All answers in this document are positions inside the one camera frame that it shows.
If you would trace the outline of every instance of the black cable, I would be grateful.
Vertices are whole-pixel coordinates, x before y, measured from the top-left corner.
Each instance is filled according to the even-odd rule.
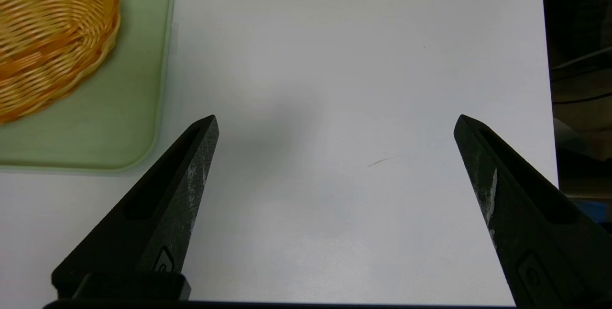
[[[569,75],[566,75],[566,76],[563,76],[563,77],[559,77],[559,78],[555,78],[555,79],[552,79],[552,78],[553,78],[553,76],[552,76],[552,73],[551,73],[551,74],[550,74],[550,78],[551,78],[551,81],[550,81],[550,82],[551,82],[551,83],[557,83],[557,82],[559,82],[560,80],[565,80],[565,79],[575,78],[575,77],[578,77],[578,76],[582,76],[582,75],[590,74],[591,72],[597,72],[597,71],[601,71],[601,70],[605,70],[605,69],[608,69],[608,67],[595,67],[595,68],[587,69],[587,70],[582,71],[582,72],[578,72],[578,73],[569,74]]]
[[[599,99],[607,98],[607,97],[610,97],[610,96],[612,96],[612,93],[605,93],[605,94],[602,94],[602,95],[593,96],[592,98],[584,98],[584,99],[578,99],[578,100],[562,100],[562,101],[553,102],[553,104],[582,103],[582,102],[589,102],[591,100],[599,100]]]

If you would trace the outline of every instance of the yellow wicker basket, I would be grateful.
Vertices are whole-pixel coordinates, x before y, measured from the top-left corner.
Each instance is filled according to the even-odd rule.
[[[67,96],[113,49],[120,0],[0,0],[0,124]]]

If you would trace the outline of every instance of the white table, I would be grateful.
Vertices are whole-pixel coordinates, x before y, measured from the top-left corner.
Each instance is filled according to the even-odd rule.
[[[192,299],[513,303],[452,131],[471,115],[557,182],[542,0],[176,0],[175,23],[144,165],[0,174],[2,307],[52,301],[53,268],[211,113]]]

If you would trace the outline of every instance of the green tray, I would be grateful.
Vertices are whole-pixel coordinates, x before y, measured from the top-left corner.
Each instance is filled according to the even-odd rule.
[[[0,126],[0,167],[118,171],[153,149],[174,0],[121,0],[110,56],[48,109]]]

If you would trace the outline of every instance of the scratch mark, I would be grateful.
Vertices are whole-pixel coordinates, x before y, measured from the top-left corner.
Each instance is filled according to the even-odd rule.
[[[383,158],[383,159],[381,159],[380,161],[376,161],[376,162],[372,163],[371,165],[369,165],[369,166],[368,166],[368,168],[369,168],[369,167],[371,167],[371,166],[375,166],[375,165],[377,165],[378,163],[382,163],[382,162],[385,162],[385,161],[389,161],[389,159],[392,159],[392,157],[387,157],[387,158]]]
[[[489,225],[489,222],[491,222],[491,217],[493,215],[493,212],[495,211],[495,194],[497,193],[497,182],[497,169],[495,169],[495,172],[493,173],[491,189],[489,189],[488,207],[485,211],[485,220],[487,220],[487,226]]]

